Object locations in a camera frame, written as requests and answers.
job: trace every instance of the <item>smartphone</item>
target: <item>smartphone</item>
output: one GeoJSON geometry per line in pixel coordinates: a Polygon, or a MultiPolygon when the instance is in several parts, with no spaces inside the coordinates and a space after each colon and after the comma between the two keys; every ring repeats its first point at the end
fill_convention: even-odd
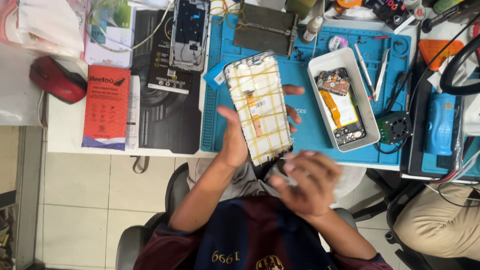
{"type": "Polygon", "coordinates": [[[208,0],[176,1],[169,59],[171,67],[203,72],[209,15],[208,0]]]}
{"type": "Polygon", "coordinates": [[[223,72],[253,164],[261,166],[291,152],[293,142],[275,53],[269,50],[232,62],[223,72]]]}

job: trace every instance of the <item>cooling fan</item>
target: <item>cooling fan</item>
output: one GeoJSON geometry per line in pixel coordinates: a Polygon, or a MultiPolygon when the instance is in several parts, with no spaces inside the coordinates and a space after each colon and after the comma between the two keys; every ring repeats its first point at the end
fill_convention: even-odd
{"type": "Polygon", "coordinates": [[[393,111],[388,115],[377,120],[380,130],[380,142],[384,144],[394,144],[405,140],[412,135],[412,124],[410,115],[407,111],[393,111]]]}

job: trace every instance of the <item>white desk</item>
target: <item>white desk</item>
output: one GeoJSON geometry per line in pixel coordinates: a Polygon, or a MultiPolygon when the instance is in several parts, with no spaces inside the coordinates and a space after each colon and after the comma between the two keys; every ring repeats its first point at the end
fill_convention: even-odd
{"type": "MultiPolygon", "coordinates": [[[[402,35],[409,35],[412,37],[412,43],[417,42],[417,30],[412,27],[401,33],[402,35]]],[[[207,41],[207,55],[205,63],[208,63],[208,52],[210,42],[207,41]]],[[[410,50],[410,61],[413,60],[414,49],[410,50]]],[[[60,61],[67,69],[82,74],[85,78],[88,74],[88,66],[83,61],[77,63],[60,61]]],[[[204,80],[200,84],[200,99],[198,108],[203,112],[204,97],[205,97],[206,83],[204,80]]],[[[75,104],[68,105],[55,97],[49,95],[48,97],[48,152],[62,152],[62,153],[89,153],[89,154],[108,154],[108,155],[132,155],[132,156],[163,156],[163,157],[197,157],[197,158],[212,158],[216,153],[204,152],[198,150],[193,155],[175,154],[167,149],[149,149],[140,148],[137,150],[112,150],[112,149],[100,149],[92,147],[81,147],[84,127],[84,114],[85,114],[85,98],[75,104]]],[[[360,163],[347,163],[339,162],[341,165],[362,166],[374,169],[384,169],[399,171],[399,166],[388,165],[372,165],[372,164],[360,164],[360,163]]]]}

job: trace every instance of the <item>white cable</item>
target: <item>white cable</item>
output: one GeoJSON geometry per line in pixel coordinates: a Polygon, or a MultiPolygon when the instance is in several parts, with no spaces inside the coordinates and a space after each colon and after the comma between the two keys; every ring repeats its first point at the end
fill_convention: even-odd
{"type": "MultiPolygon", "coordinates": [[[[435,190],[433,187],[425,184],[429,189],[435,191],[436,193],[438,193],[438,190],[435,190]]],[[[460,199],[467,199],[467,200],[472,200],[472,201],[480,201],[480,199],[475,199],[475,198],[467,198],[467,197],[460,197],[460,196],[454,196],[454,195],[448,195],[448,194],[444,194],[442,193],[443,196],[445,197],[454,197],[454,198],[460,198],[460,199]]]]}
{"type": "MultiPolygon", "coordinates": [[[[93,21],[96,25],[98,25],[98,23],[96,22],[94,16],[92,16],[92,21],[93,21]]],[[[110,37],[107,35],[107,33],[103,30],[103,28],[102,28],[101,26],[99,26],[98,28],[100,29],[100,32],[102,32],[102,34],[105,36],[106,39],[110,40],[111,42],[115,43],[116,45],[118,45],[118,46],[120,46],[120,47],[122,47],[122,48],[124,48],[124,49],[126,49],[126,50],[128,50],[128,51],[132,51],[132,49],[131,49],[130,47],[128,47],[127,45],[121,44],[120,42],[115,41],[115,40],[113,40],[112,38],[110,38],[110,37]]]]}
{"type": "Polygon", "coordinates": [[[461,171],[458,171],[448,182],[458,180],[460,177],[465,175],[465,173],[467,173],[475,165],[478,155],[480,155],[480,150],[473,154],[473,156],[463,164],[463,166],[467,164],[468,166],[464,167],[461,171]]]}
{"type": "MultiPolygon", "coordinates": [[[[120,0],[105,0],[101,3],[99,3],[96,7],[94,7],[90,13],[88,14],[88,17],[87,17],[87,20],[90,19],[90,18],[93,18],[93,14],[101,7],[101,6],[104,6],[108,3],[113,3],[113,2],[117,2],[117,1],[120,1],[120,0]]],[[[136,4],[141,4],[141,5],[145,5],[147,7],[153,7],[153,8],[160,8],[159,6],[155,6],[155,5],[150,5],[150,4],[146,4],[146,3],[142,3],[142,2],[137,2],[137,1],[133,1],[133,0],[126,0],[127,2],[130,2],[130,3],[136,3],[136,4]]],[[[140,47],[143,43],[147,42],[149,39],[151,39],[154,34],[158,31],[158,29],[160,28],[160,26],[162,25],[163,23],[163,20],[165,19],[165,16],[167,15],[167,12],[168,10],[170,9],[170,6],[175,2],[175,0],[172,0],[172,1],[168,1],[168,4],[167,4],[167,8],[165,9],[165,12],[163,13],[163,16],[162,16],[162,19],[160,20],[160,23],[156,26],[155,30],[153,30],[152,34],[149,35],[146,39],[144,39],[143,41],[141,41],[140,43],[138,43],[137,45],[134,45],[133,47],[131,47],[130,49],[121,49],[121,50],[116,50],[116,49],[111,49],[103,44],[100,44],[97,40],[95,40],[93,37],[92,37],[92,34],[90,33],[90,31],[88,30],[88,26],[86,28],[86,32],[87,32],[87,35],[90,37],[91,40],[93,40],[97,45],[99,45],[101,48],[104,48],[106,50],[109,50],[111,52],[118,52],[118,53],[121,53],[121,52],[130,52],[131,50],[133,49],[136,49],[138,47],[140,47]]]]}
{"type": "Polygon", "coordinates": [[[317,47],[317,37],[318,37],[318,30],[315,31],[315,43],[313,44],[313,52],[312,52],[312,59],[315,55],[315,48],[317,47]]]}
{"type": "Polygon", "coordinates": [[[42,90],[42,93],[40,94],[40,98],[38,99],[38,103],[36,105],[36,118],[43,129],[45,129],[45,127],[43,126],[42,117],[40,116],[40,106],[42,105],[44,96],[45,96],[45,91],[42,90]]]}

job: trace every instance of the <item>blue tool handle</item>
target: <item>blue tool handle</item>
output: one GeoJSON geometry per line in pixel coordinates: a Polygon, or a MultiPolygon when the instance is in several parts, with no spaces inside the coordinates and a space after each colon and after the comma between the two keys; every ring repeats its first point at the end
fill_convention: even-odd
{"type": "Polygon", "coordinates": [[[452,155],[452,130],[455,115],[455,96],[435,94],[430,102],[425,152],[452,155]]]}

